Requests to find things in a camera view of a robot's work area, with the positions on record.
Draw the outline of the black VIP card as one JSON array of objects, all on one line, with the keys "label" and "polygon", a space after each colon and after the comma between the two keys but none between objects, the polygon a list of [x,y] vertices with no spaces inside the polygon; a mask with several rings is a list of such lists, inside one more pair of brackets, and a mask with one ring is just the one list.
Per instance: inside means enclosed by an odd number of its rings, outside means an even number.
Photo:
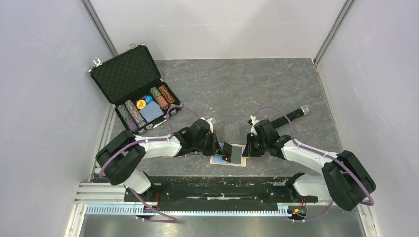
[{"label": "black VIP card", "polygon": [[242,162],[242,146],[233,145],[231,162],[232,164],[241,165]]},{"label": "black VIP card", "polygon": [[231,156],[232,156],[232,150],[233,150],[233,146],[227,142],[223,143],[223,155],[222,155],[222,159],[225,162],[230,163],[231,162]]}]

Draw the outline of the tan leather card holder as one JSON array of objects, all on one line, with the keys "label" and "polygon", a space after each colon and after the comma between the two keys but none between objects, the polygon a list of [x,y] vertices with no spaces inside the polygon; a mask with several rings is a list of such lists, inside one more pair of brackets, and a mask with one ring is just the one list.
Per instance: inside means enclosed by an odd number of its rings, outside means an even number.
[{"label": "tan leather card holder", "polygon": [[227,144],[227,150],[225,151],[229,157],[214,155],[210,157],[210,164],[214,165],[226,165],[226,166],[236,166],[236,167],[245,167],[246,159],[248,157],[242,156],[245,145],[239,144]]}]

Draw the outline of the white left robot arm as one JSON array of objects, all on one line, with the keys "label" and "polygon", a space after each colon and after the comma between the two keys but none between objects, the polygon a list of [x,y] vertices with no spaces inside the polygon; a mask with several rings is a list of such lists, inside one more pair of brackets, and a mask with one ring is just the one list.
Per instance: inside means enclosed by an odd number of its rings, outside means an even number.
[{"label": "white left robot arm", "polygon": [[99,176],[111,185],[123,184],[136,192],[143,201],[155,196],[155,187],[149,176],[139,169],[144,159],[178,157],[192,152],[205,156],[225,155],[210,119],[200,118],[190,127],[160,137],[133,135],[122,131],[96,155],[101,170]]}]

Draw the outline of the clear acrylic card box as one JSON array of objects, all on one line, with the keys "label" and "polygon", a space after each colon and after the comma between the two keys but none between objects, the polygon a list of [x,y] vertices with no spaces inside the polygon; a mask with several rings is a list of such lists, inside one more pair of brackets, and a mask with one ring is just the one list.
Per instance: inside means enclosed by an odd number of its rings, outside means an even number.
[{"label": "clear acrylic card box", "polygon": [[207,157],[205,156],[202,152],[200,151],[194,151],[191,153],[187,153],[187,154],[183,154],[183,155],[178,155],[178,156],[174,156],[175,158],[184,158],[184,157]]}]

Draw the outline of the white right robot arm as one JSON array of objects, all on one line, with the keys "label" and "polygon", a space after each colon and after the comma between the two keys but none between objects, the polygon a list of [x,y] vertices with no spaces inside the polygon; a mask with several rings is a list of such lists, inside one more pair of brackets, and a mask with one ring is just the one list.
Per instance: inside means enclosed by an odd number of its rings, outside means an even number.
[{"label": "white right robot arm", "polygon": [[284,122],[257,120],[251,116],[248,123],[251,131],[243,155],[260,157],[269,153],[286,161],[299,163],[318,173],[310,176],[298,173],[286,183],[285,194],[291,201],[305,196],[331,200],[340,208],[351,211],[359,204],[366,204],[376,189],[376,184],[354,153],[344,150],[340,153],[323,151],[279,135],[277,128]]}]

